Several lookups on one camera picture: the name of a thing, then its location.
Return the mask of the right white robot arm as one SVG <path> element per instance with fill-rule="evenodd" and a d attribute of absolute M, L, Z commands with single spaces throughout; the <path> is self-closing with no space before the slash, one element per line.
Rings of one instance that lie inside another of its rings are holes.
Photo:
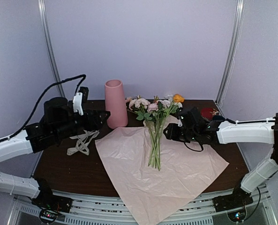
<path fill-rule="evenodd" d="M 178 123 L 170 123 L 163 133 L 168 140 L 184 144 L 197 142 L 204 145 L 229 143 L 265 143 L 272 152 L 247 173 L 229 196 L 229 203 L 239 207 L 259 185 L 278 171 L 278 113 L 263 120 L 233 121 L 220 115 L 205 120 L 197 108 L 179 109 Z"/>

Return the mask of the artificial flower bouquet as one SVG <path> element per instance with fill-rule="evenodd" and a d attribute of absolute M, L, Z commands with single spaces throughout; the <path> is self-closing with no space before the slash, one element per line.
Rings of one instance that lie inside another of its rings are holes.
<path fill-rule="evenodd" d="M 160 140 L 166 119 L 170 114 L 174 114 L 182 108 L 185 98 L 180 94 L 175 94 L 165 99 L 154 96 L 153 100 L 147 100 L 138 95 L 135 98 L 128 97 L 125 101 L 127 110 L 136 114 L 136 119 L 143 121 L 148 128 L 151 141 L 148 166 L 160 170 Z"/>

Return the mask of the cream ribbon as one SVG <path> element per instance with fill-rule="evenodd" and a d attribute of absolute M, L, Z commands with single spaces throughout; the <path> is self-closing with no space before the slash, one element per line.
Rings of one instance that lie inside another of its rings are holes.
<path fill-rule="evenodd" d="M 77 152 L 80 152 L 86 156 L 90 154 L 89 144 L 99 135 L 99 131 L 86 131 L 81 135 L 71 136 L 69 139 L 76 140 L 75 147 L 67 149 L 67 155 L 71 156 Z"/>

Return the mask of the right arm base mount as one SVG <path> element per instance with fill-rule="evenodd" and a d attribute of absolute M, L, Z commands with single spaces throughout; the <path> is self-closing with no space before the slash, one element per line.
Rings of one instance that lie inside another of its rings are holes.
<path fill-rule="evenodd" d="M 246 206 L 254 201 L 252 197 L 238 195 L 222 195 L 212 199 L 216 212 L 226 212 L 228 219 L 234 223 L 241 223 L 247 219 Z"/>

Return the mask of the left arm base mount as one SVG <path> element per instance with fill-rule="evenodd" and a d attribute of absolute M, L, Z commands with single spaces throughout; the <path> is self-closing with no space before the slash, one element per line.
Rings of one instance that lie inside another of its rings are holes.
<path fill-rule="evenodd" d="M 45 225 L 50 225 L 63 213 L 69 213 L 73 200 L 68 197 L 52 195 L 51 198 L 31 198 L 31 203 L 40 208 L 39 219 Z"/>

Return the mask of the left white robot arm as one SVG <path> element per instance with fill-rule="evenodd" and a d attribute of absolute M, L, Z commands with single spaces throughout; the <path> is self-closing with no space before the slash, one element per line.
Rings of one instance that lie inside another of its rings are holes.
<path fill-rule="evenodd" d="M 17 134 L 0 139 L 0 163 L 21 155 L 35 154 L 59 145 L 80 130 L 98 131 L 110 117 L 109 111 L 83 109 L 80 94 L 68 101 L 55 97 L 44 103 L 40 122 L 26 125 Z M 46 208 L 56 204 L 56 197 L 44 179 L 22 178 L 0 172 L 0 192 L 38 199 Z"/>

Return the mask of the pink wrapping paper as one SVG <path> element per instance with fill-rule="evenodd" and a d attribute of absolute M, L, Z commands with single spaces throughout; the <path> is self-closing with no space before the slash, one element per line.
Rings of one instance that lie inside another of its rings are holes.
<path fill-rule="evenodd" d="M 146 127 L 119 127 L 96 140 L 97 152 L 119 197 L 140 225 L 156 225 L 198 197 L 227 168 L 211 146 L 160 140 L 160 168 L 149 166 Z"/>

